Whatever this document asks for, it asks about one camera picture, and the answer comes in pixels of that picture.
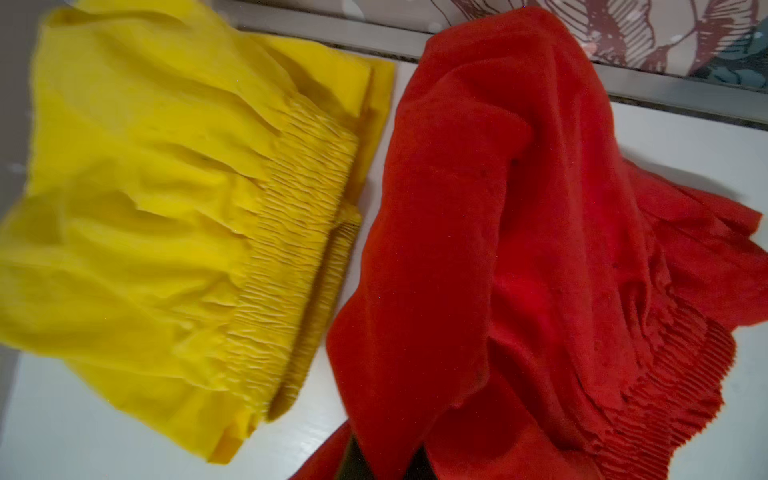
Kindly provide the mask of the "red shorts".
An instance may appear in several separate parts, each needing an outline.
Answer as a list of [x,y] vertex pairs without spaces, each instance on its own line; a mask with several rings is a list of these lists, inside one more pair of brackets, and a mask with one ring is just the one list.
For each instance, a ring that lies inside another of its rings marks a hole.
[[550,12],[433,36],[327,337],[348,419],[297,477],[666,478],[767,318],[760,221],[626,160]]

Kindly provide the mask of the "yellow shorts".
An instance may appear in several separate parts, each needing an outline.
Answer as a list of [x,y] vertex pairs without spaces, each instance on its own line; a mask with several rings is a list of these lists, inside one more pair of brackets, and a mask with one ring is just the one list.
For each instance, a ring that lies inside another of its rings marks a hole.
[[226,464],[296,401],[334,317],[396,68],[201,1],[42,21],[1,341]]

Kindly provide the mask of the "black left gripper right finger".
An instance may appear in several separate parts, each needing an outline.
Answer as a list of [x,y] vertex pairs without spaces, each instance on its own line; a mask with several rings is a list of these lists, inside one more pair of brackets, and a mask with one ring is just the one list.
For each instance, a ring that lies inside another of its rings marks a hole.
[[420,447],[414,454],[404,476],[404,480],[435,480],[435,473],[430,465],[427,453]]

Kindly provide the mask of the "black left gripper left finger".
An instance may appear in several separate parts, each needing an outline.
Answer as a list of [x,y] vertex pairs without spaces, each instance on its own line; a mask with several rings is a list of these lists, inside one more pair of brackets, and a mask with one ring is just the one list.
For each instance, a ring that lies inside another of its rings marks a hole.
[[364,458],[357,439],[351,436],[335,474],[336,480],[374,480],[373,472]]

